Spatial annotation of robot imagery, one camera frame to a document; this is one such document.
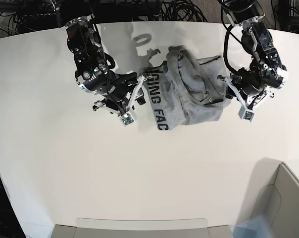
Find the floor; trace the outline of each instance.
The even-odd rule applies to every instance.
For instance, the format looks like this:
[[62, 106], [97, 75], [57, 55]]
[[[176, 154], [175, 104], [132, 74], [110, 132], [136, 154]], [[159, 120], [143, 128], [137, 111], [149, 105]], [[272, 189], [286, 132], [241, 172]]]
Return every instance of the floor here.
[[[217, 2], [217, 0], [192, 0], [194, 4], [196, 4], [204, 13], [207, 20], [209, 22], [214, 23], [221, 23], [220, 19], [220, 4]], [[270, 0], [258, 0], [266, 13], [266, 25], [268, 28], [273, 28], [274, 25], [274, 16], [273, 11], [271, 8], [271, 1]], [[277, 5], [278, 0], [273, 0], [274, 6]], [[7, 26], [9, 21], [9, 16], [7, 17], [0, 17], [0, 24]], [[7, 34], [0, 30], [0, 38], [7, 37]]]

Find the gray hoodie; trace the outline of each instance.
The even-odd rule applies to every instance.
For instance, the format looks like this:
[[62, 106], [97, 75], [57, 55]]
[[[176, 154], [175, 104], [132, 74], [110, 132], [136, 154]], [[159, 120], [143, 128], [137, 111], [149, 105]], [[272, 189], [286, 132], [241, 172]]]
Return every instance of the gray hoodie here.
[[226, 75], [222, 57], [197, 60], [184, 47], [170, 47], [166, 58], [147, 70], [153, 79], [145, 84], [158, 129], [219, 120], [230, 104], [226, 83], [217, 79]]

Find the cable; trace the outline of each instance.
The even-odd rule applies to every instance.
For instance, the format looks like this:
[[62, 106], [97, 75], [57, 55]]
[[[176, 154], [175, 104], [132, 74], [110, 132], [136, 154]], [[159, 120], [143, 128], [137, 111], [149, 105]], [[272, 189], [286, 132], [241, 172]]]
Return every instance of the cable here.
[[106, 89], [106, 93], [109, 97], [109, 99], [118, 107], [118, 110], [120, 111], [121, 115], [124, 115], [125, 114], [125, 110], [123, 107], [121, 107], [121, 105], [119, 105], [115, 100], [114, 98], [112, 97], [112, 95], [109, 93], [109, 87], [110, 87], [110, 80], [107, 79], [106, 81], [106, 86], [105, 86], [105, 89]]
[[0, 30], [4, 31], [6, 34], [9, 34], [9, 32], [7, 32], [6, 30], [2, 29], [1, 27], [0, 27]]
[[276, 10], [276, 8], [278, 8], [278, 5], [277, 5], [277, 6], [274, 6], [274, 12], [275, 12], [275, 14], [276, 14], [276, 20], [277, 20], [277, 22], [279, 22], [279, 18], [278, 18], [278, 14], [277, 14], [277, 10]]
[[230, 81], [230, 78], [229, 77], [225, 77], [225, 81], [227, 82], [228, 86], [232, 89], [232, 91], [235, 93], [235, 95], [239, 99], [239, 102], [246, 108], [244, 99], [242, 98], [242, 96], [239, 93], [239, 91], [236, 88], [236, 86], [234, 86], [233, 83]]
[[273, 26], [272, 23], [270, 23], [270, 21], [267, 19], [267, 16], [263, 17], [263, 22], [264, 22], [266, 28], [274, 29], [274, 26]]
[[26, 33], [57, 26], [56, 23], [44, 20], [43, 14], [56, 15], [51, 2], [47, 0], [21, 0], [20, 8], [13, 17], [15, 30]]
[[217, 57], [215, 57], [215, 58], [213, 58], [211, 60], [208, 60], [207, 62], [200, 63], [199, 65], [204, 65], [204, 64], [207, 64], [207, 63], [211, 63], [211, 62], [214, 62], [214, 61], [216, 61], [216, 60], [218, 60], [220, 58], [221, 58], [221, 56], [217, 56]]
[[114, 86], [118, 86], [119, 84], [126, 82], [126, 81], [132, 81], [133, 79], [137, 79], [138, 74], [137, 73], [129, 73], [129, 74], [118, 74], [119, 78], [114, 81]]
[[9, 27], [6, 27], [6, 26], [3, 26], [3, 25], [0, 25], [1, 28], [6, 28], [8, 30], [11, 30], [11, 31], [14, 31], [16, 32], [17, 34], [19, 34], [16, 30], [12, 29], [12, 28], [9, 28]]
[[[1, 17], [7, 17], [7, 16], [13, 16], [13, 15], [14, 15], [14, 14], [10, 14], [10, 15], [5, 15], [5, 16], [3, 16], [2, 14], [3, 14], [3, 12], [0, 13], [0, 16], [1, 16]], [[6, 30], [4, 30], [4, 29], [2, 28], [1, 25], [0, 25], [0, 30], [1, 30], [1, 31], [4, 31], [5, 33], [7, 33], [7, 34], [9, 35], [9, 32], [6, 31]]]
[[240, 13], [240, 12], [246, 11], [251, 6], [253, 6], [256, 3], [257, 0], [252, 0], [247, 6], [245, 6], [243, 8], [240, 8], [240, 9], [232, 8], [232, 7], [229, 7], [227, 5], [227, 4], [231, 4], [233, 2], [236, 2], [236, 1], [237, 0], [229, 0], [229, 1], [223, 2], [222, 0], [218, 0], [218, 2], [221, 4], [223, 9], [225, 9], [227, 11], [230, 11], [230, 12], [234, 12], [234, 13]]
[[[228, 31], [228, 28], [224, 24], [224, 20], [223, 20], [223, 9], [221, 9], [221, 22], [222, 22], [222, 25], [224, 26], [224, 28]], [[230, 31], [230, 35], [233, 36], [234, 39], [236, 39], [241, 45], [243, 45], [242, 42], [235, 35], [233, 35], [233, 33], [231, 31]]]
[[251, 102], [251, 104], [249, 105], [249, 109], [250, 110], [253, 110], [253, 107], [254, 107], [254, 103], [255, 103], [255, 100], [258, 99], [259, 96], [261, 96], [265, 91], [265, 86], [263, 86], [263, 89], [262, 91], [253, 99], [253, 101]]
[[239, 75], [239, 73], [230, 66], [229, 61], [228, 61], [228, 43], [229, 43], [229, 37], [230, 37], [230, 32], [233, 29], [233, 26], [230, 25], [224, 38], [224, 50], [223, 50], [223, 58], [224, 58], [224, 63], [225, 66], [233, 73], [236, 75]]
[[12, 16], [10, 17], [10, 20], [9, 20], [9, 22], [8, 22], [8, 24], [7, 24], [7, 27], [8, 27], [8, 28], [10, 27], [10, 22], [11, 22], [11, 20], [12, 20], [13, 17], [14, 17], [14, 15], [12, 15]]
[[276, 15], [275, 15], [275, 11], [274, 11], [273, 0], [270, 1], [270, 5], [272, 7], [272, 11], [273, 11], [273, 15], [274, 15], [274, 29], [276, 30]]
[[118, 5], [134, 5], [134, 4], [139, 4], [142, 3], [141, 0], [131, 0], [131, 1], [121, 1]]
[[299, 15], [299, 10], [297, 8], [295, 8], [294, 6], [289, 7], [289, 9]]
[[163, 2], [165, 11], [161, 9], [163, 21], [198, 21], [208, 22], [201, 9], [191, 0], [175, 0]]

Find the robotic arm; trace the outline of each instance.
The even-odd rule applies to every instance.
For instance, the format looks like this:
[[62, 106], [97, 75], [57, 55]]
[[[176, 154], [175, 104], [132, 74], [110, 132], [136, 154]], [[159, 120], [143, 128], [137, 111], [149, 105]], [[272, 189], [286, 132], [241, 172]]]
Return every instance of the robotic arm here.
[[[257, 0], [218, 1], [231, 21], [231, 26], [226, 28], [224, 61], [232, 72], [230, 77], [219, 78], [229, 86], [226, 97], [237, 97], [241, 103], [240, 117], [252, 121], [254, 109], [267, 97], [274, 97], [270, 89], [284, 86], [287, 79], [286, 68], [282, 65], [272, 37], [262, 21], [264, 12]], [[249, 70], [241, 68], [236, 71], [228, 62], [228, 40], [236, 25], [243, 27], [242, 40], [237, 40], [252, 56]], [[103, 51], [93, 14], [69, 21], [66, 28], [68, 48], [74, 54], [77, 66], [75, 78], [78, 86], [87, 93], [101, 94], [104, 97], [95, 102], [93, 110], [106, 109], [116, 114], [125, 126], [134, 122], [137, 118], [134, 102], [137, 101], [140, 105], [145, 103], [141, 87], [151, 76], [137, 76], [136, 73], [120, 75], [111, 70], [115, 68], [115, 62]]]
[[[231, 77], [219, 78], [228, 83], [226, 97], [229, 99], [237, 97], [241, 103], [239, 116], [252, 121], [255, 115], [254, 109], [268, 97], [274, 97], [271, 88], [282, 88], [288, 74], [274, 48], [272, 36], [262, 21], [265, 14], [257, 0], [218, 1], [222, 7], [221, 17], [225, 11], [231, 22], [231, 26], [226, 28], [223, 56], [227, 68], [232, 73]], [[228, 62], [228, 40], [232, 28], [236, 25], [243, 27], [242, 40], [237, 40], [252, 57], [249, 70], [241, 68], [236, 71]]]
[[115, 62], [103, 51], [97, 26], [92, 22], [91, 16], [83, 16], [66, 24], [68, 48], [74, 54], [77, 66], [76, 82], [85, 92], [104, 97], [95, 102], [94, 111], [106, 109], [118, 115], [120, 121], [127, 126], [137, 118], [134, 102], [137, 101], [140, 105], [145, 103], [141, 87], [150, 76], [114, 73], [111, 69], [115, 68]]

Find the white table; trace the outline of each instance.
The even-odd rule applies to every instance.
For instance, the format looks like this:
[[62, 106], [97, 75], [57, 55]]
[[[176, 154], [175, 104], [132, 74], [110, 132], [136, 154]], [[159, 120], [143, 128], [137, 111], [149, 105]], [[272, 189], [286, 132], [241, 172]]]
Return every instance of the white table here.
[[[183, 22], [103, 24], [100, 33], [119, 73], [147, 66], [148, 49], [161, 51], [155, 66], [169, 46], [222, 54], [225, 36], [220, 24]], [[126, 128], [93, 112], [96, 96], [75, 83], [64, 28], [0, 39], [0, 175], [26, 234], [49, 237], [54, 224], [77, 218], [247, 221], [280, 161], [299, 177], [299, 35], [271, 33], [291, 76], [252, 123], [233, 100], [219, 122], [168, 132], [156, 128], [149, 103]], [[136, 47], [141, 34], [151, 41]], [[232, 38], [229, 59], [236, 69], [250, 63]]]

